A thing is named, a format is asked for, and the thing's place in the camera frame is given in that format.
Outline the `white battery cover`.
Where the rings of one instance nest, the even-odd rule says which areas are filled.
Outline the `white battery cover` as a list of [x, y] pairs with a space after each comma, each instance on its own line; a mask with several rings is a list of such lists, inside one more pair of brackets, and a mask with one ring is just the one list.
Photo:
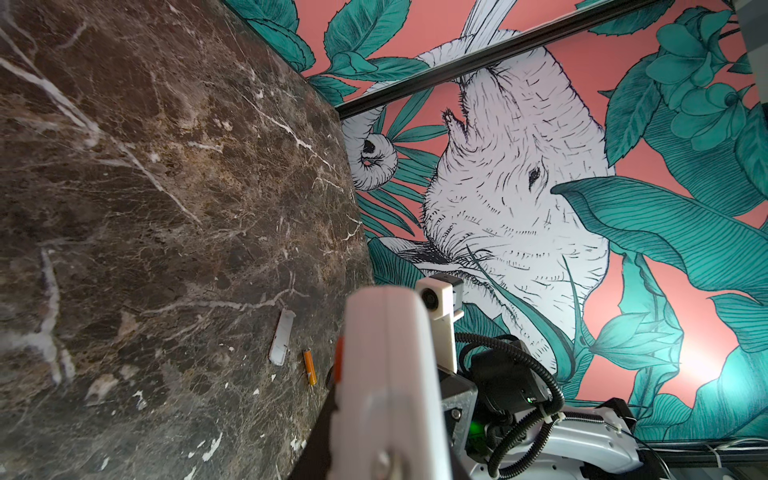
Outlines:
[[295, 317], [296, 314], [289, 309], [283, 309], [280, 313], [269, 350], [269, 361], [275, 366], [283, 366], [285, 363]]

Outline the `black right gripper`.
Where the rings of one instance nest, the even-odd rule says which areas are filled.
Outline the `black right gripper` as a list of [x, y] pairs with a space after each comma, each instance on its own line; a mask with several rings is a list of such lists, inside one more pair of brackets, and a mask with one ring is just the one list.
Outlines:
[[[336, 401], [338, 365], [333, 365], [326, 377], [329, 389], [317, 421], [309, 435], [289, 480], [326, 480], [331, 469], [331, 423], [338, 411]], [[469, 379], [438, 369], [441, 408], [452, 454], [458, 460], [467, 457], [466, 445], [478, 398], [478, 389]]]

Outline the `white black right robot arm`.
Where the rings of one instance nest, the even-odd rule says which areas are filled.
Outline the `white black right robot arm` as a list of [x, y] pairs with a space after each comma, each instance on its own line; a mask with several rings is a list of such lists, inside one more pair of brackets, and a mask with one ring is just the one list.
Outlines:
[[454, 479], [666, 479], [624, 401], [567, 406], [554, 376], [513, 335], [433, 342]]

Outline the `orange battery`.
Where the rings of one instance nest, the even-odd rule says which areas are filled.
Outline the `orange battery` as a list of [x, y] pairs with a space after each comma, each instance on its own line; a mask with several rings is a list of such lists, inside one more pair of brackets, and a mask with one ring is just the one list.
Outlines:
[[307, 378], [308, 384], [310, 386], [315, 386], [317, 384], [317, 374], [316, 374], [316, 369], [314, 365], [312, 351], [310, 349], [306, 349], [303, 351], [303, 361], [304, 361], [306, 378]]

